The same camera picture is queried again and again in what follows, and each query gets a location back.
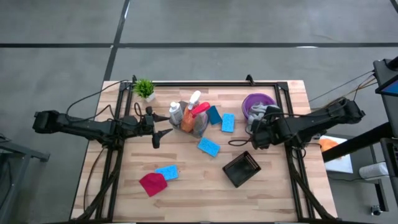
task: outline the concrete floor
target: concrete floor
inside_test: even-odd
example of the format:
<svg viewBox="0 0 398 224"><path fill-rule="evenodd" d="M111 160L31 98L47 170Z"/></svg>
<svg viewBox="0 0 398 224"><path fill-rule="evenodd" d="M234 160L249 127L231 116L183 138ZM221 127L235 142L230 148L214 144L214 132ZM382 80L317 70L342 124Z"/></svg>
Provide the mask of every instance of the concrete floor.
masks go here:
<svg viewBox="0 0 398 224"><path fill-rule="evenodd" d="M112 43L123 0L0 0L0 43ZM398 13L388 0L132 0L121 42L398 42ZM38 110L65 111L96 92L110 49L0 49L0 133L50 152L48 163L32 161L13 222L68 219L87 141L67 134L36 134ZM397 48L327 49L119 49L111 80L304 80L310 99L397 56ZM361 80L311 102L316 108ZM92 116L98 97L72 110ZM359 92L366 117L330 133L355 136L387 121L373 88ZM390 212L369 215L377 204L370 184L331 181L339 217L393 223L398 218L387 185Z"/></svg>

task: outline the butcher block tabletop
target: butcher block tabletop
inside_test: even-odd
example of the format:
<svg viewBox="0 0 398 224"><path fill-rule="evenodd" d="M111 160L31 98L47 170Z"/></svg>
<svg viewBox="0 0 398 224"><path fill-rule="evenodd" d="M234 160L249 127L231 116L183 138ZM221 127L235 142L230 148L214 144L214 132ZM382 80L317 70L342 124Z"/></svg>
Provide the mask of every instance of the butcher block tabletop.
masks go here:
<svg viewBox="0 0 398 224"><path fill-rule="evenodd" d="M310 113L304 82L286 81L295 114ZM104 82L103 88L115 82ZM116 107L119 84L102 92L97 112L111 105ZM235 115L233 133L221 132L221 125L208 125L204 137L221 146L216 157L199 150L200 139L180 131L172 131L160 140L160 147L152 147L152 136L128 139L124 145L123 161L118 184L118 193L113 213L114 222L292 222L297 221L289 171L283 144L270 146L265 150L254 150L251 143L241 147L228 145L232 139L248 139L242 102L250 93L265 93L275 99L273 87L264 86L211 86L211 87L155 87L155 99L146 103L137 95L132 97L131 115L134 103L142 110L152 106L156 114L169 116L171 101L188 101L195 90L201 91L200 102L215 105L219 114ZM285 97L282 94L284 111ZM126 102L123 99L122 110ZM96 118L105 121L111 118L106 110ZM157 131L172 128L168 121L155 124ZM101 152L96 141L90 141L83 164L83 170L73 205L72 217L83 213L83 194L90 169ZM306 148L304 158L309 186L320 203L333 216L337 216L328 177L322 159L322 152L316 144ZM222 167L235 157L248 151L260 165L261 170L239 188L231 183ZM86 206L94 199L101 185L106 149L94 168L87 190ZM178 178L167 181L167 188L149 197L139 180L156 168L177 165ZM104 214L108 211L110 190L105 198ZM304 217L308 217L304 194L300 190Z"/></svg>

